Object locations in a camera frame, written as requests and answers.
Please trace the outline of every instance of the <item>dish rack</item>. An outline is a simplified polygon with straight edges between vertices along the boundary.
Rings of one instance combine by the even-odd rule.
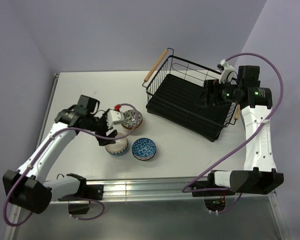
[[[158,65],[172,51],[150,83],[146,83]],[[206,80],[216,80],[221,73],[174,56],[172,48],[166,49],[157,63],[144,79],[148,113],[156,114],[180,126],[194,131],[209,141],[214,142],[221,130],[232,123],[237,104],[229,103],[221,107],[204,107],[199,97],[203,92]]]

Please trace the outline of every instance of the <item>wall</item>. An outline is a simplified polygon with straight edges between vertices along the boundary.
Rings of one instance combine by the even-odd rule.
[[[216,68],[266,0],[11,0],[55,72],[149,70],[164,49]]]
[[[53,75],[13,5],[0,0],[0,239],[5,191],[2,176],[35,150]]]
[[[268,0],[242,52],[261,54],[279,69],[284,97],[271,118],[272,150],[284,184],[277,189],[281,210],[292,239],[300,240],[300,0]],[[260,65],[262,87],[276,101],[279,83],[274,71],[253,57],[240,57],[239,65]]]

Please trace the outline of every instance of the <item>wooden handle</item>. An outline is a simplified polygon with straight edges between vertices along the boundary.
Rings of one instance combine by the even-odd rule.
[[[239,117],[240,117],[240,105],[238,104],[236,106],[236,110],[235,110],[235,114],[234,114],[233,119],[237,121],[239,119]]]
[[[155,63],[155,65],[150,70],[150,72],[147,74],[147,76],[144,78],[144,82],[145,83],[149,81],[150,77],[152,76],[152,74],[154,73],[154,71],[157,69],[157,67],[161,63],[162,59],[164,59],[164,57],[167,55],[167,53],[168,53],[168,49],[164,50],[164,52],[161,54],[161,56],[159,57],[158,61]]]

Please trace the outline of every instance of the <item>floral patterned bowl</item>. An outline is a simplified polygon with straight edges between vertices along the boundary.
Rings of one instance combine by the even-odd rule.
[[[116,135],[116,137],[123,137],[123,136],[124,134],[121,132],[118,132]],[[115,140],[114,144],[108,144],[104,148],[111,155],[121,156],[125,154],[128,150],[128,139],[125,137],[125,138]]]
[[[132,129],[134,127],[134,125],[136,124],[136,113],[134,110],[128,110],[128,111],[125,111],[123,113],[123,116],[124,116],[124,122],[121,124],[122,127],[124,127],[125,129]],[[140,125],[142,124],[143,122],[143,117],[142,117],[142,114],[138,111],[138,121],[137,121],[137,126],[136,126],[136,129],[138,127],[140,127]]]
[[[157,147],[154,141],[152,141],[149,138],[139,138],[137,141],[135,141],[132,145],[132,154],[133,156],[141,161],[147,161],[152,159],[156,152]]]

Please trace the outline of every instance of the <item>tabletop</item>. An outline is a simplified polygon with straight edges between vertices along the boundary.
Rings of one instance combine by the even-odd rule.
[[[50,131],[58,112],[78,102],[80,95],[100,101],[100,109],[114,108],[129,103],[143,115],[142,125],[128,136],[129,150],[122,156],[113,156],[98,145],[97,140],[80,133],[61,153],[51,168],[47,180],[57,174],[75,173],[87,179],[122,180],[144,178],[194,177],[218,161],[245,140],[241,120],[221,131],[215,142],[179,126],[160,116],[147,112],[146,89],[142,87],[147,71],[62,72],[55,85],[46,118],[43,137]],[[116,125],[118,132],[128,131]],[[153,140],[157,147],[155,157],[140,161],[133,157],[131,145],[139,138]],[[243,148],[223,163],[218,170],[243,170],[246,150]]]

